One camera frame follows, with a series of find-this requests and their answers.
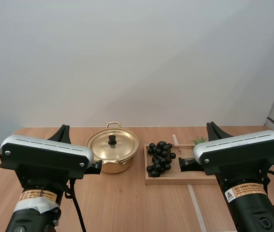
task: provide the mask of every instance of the black lid knob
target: black lid knob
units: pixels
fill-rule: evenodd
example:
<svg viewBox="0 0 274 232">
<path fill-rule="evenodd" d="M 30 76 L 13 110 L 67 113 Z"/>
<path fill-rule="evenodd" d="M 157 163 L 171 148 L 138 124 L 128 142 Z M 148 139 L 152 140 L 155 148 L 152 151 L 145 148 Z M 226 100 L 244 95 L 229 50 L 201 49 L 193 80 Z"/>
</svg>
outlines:
<svg viewBox="0 0 274 232">
<path fill-rule="evenodd" d="M 109 136 L 108 144 L 109 144 L 109 145 L 115 145 L 115 144 L 117 144 L 116 136 L 115 136 L 115 135 L 110 135 L 110 136 Z"/>
</svg>

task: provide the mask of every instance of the wooden cutting board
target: wooden cutting board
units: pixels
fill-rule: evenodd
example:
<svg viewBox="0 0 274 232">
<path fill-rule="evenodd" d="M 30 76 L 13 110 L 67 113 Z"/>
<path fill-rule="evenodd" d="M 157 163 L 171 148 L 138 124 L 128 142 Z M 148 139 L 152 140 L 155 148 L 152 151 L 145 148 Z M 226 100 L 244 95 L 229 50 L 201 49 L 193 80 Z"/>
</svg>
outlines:
<svg viewBox="0 0 274 232">
<path fill-rule="evenodd" d="M 194 144 L 191 145 L 175 145 L 171 152 L 177 157 L 172 160 L 171 169 L 165 171 L 160 177 L 151 177 L 146 168 L 153 165 L 152 156 L 147 151 L 148 145 L 144 145 L 145 159 L 145 183 L 146 185 L 215 185 L 217 180 L 214 175 L 206 175 L 204 172 L 181 172 L 178 158 L 188 159 L 193 157 Z"/>
</svg>

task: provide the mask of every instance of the green leaf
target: green leaf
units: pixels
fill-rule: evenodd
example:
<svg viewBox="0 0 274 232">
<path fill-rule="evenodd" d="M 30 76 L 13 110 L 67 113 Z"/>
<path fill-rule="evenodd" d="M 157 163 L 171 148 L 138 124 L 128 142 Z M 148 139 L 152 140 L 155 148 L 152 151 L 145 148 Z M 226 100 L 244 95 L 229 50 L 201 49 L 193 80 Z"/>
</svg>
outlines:
<svg viewBox="0 0 274 232">
<path fill-rule="evenodd" d="M 207 141 L 207 138 L 204 138 L 203 136 L 201 136 L 200 138 L 197 137 L 196 140 L 191 140 L 195 145 L 197 144 L 201 144 Z"/>
</svg>

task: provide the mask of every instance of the brass pot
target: brass pot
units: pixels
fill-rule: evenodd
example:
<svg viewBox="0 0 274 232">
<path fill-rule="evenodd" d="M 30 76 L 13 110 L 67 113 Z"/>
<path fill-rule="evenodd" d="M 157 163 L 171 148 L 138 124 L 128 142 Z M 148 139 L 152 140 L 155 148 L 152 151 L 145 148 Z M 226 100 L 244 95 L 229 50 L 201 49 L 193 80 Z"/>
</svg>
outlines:
<svg viewBox="0 0 274 232">
<path fill-rule="evenodd" d="M 87 147 L 94 153 L 95 161 L 103 161 L 102 172 L 115 174 L 128 169 L 139 146 L 138 138 L 129 130 L 123 129 L 119 122 L 109 122 L 107 128 L 94 134 Z"/>
</svg>

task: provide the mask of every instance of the orange warning sticker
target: orange warning sticker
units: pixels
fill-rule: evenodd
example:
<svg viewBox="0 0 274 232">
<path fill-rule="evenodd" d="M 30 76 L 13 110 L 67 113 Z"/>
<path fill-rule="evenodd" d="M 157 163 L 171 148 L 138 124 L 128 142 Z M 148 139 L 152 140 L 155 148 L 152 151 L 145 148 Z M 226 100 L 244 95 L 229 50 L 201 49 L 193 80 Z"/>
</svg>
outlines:
<svg viewBox="0 0 274 232">
<path fill-rule="evenodd" d="M 37 197 L 45 197 L 55 202 L 57 195 L 53 192 L 44 191 L 44 190 L 41 192 L 41 190 L 39 189 L 33 189 L 33 190 L 22 192 L 19 202 L 23 200 L 31 199 L 31 198 L 37 198 Z"/>
<path fill-rule="evenodd" d="M 225 197 L 228 203 L 230 203 L 238 197 L 253 193 L 260 193 L 266 195 L 266 192 L 264 191 L 263 186 L 261 184 L 246 183 L 230 188 L 225 192 Z"/>
</svg>

